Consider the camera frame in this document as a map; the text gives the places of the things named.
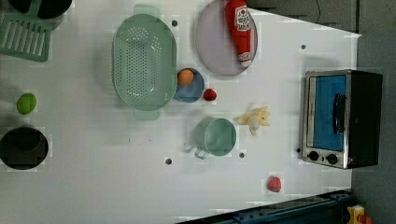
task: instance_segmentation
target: yellow object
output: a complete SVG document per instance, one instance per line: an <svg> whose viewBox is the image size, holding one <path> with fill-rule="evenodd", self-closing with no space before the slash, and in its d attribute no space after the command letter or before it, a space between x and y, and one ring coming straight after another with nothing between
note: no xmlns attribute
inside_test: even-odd
<svg viewBox="0 0 396 224"><path fill-rule="evenodd" d="M350 220L347 224L361 224L361 222L358 221L358 216L364 215L364 208L360 205L356 205L353 207L348 207L347 210L350 214Z"/></svg>
<svg viewBox="0 0 396 224"><path fill-rule="evenodd" d="M194 74L190 69L181 70L177 75L177 84L180 86L188 86L192 83Z"/></svg>
<svg viewBox="0 0 396 224"><path fill-rule="evenodd" d="M266 121L270 117L270 113L267 111L268 106L259 109L253 109L245 115L235 118L238 124L248 125L251 134L256 135L256 131L259 130L260 126L270 126L270 123Z"/></svg>

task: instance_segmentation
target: orange fruit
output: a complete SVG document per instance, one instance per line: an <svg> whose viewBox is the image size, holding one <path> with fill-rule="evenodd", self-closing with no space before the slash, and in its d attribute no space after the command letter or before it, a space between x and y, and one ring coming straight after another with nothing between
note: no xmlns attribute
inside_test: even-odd
<svg viewBox="0 0 396 224"><path fill-rule="evenodd" d="M177 75L177 84L180 86L188 86L192 83L194 74L190 69L183 69Z"/></svg>

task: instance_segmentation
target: black pot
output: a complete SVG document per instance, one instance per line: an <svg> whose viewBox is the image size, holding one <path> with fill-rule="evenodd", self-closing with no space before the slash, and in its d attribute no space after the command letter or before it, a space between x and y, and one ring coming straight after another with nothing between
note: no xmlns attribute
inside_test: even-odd
<svg viewBox="0 0 396 224"><path fill-rule="evenodd" d="M49 152L49 143L40 131L20 127L9 131L0 140L0 159L13 169L28 170L37 167Z"/></svg>
<svg viewBox="0 0 396 224"><path fill-rule="evenodd" d="M27 13L33 0L8 0L21 13ZM42 0L37 17L53 23L53 29L58 27L63 14L70 8L73 0Z"/></svg>

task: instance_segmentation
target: white table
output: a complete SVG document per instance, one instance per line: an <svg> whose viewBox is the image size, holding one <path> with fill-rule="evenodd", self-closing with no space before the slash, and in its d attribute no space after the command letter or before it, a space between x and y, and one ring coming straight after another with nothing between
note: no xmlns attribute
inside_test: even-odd
<svg viewBox="0 0 396 224"><path fill-rule="evenodd" d="M138 121L115 93L112 37L136 3L150 2L169 26L179 21L170 26L178 67L201 71L218 92L215 105L173 100L160 119ZM305 71L355 68L358 35L252 9L259 53L242 75L219 77L193 44L193 27L209 2L78 1L52 33L47 63L0 57L0 134L29 124L50 140L50 155L33 172L0 165L2 224L172 223L351 187L350 171L306 163L295 149ZM37 108L18 115L15 103L28 91ZM193 156L192 132L202 118L232 119L263 105L270 127L257 136L238 127L230 156ZM265 188L270 175L281 177L280 193Z"/></svg>

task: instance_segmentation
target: ketchup bottle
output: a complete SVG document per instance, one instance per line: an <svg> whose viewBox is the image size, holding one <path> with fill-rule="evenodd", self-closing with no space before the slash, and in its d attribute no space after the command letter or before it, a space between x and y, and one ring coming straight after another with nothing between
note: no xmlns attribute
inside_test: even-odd
<svg viewBox="0 0 396 224"><path fill-rule="evenodd" d="M250 16L245 0L230 0L225 6L225 16L233 43L242 66L251 65L250 53Z"/></svg>

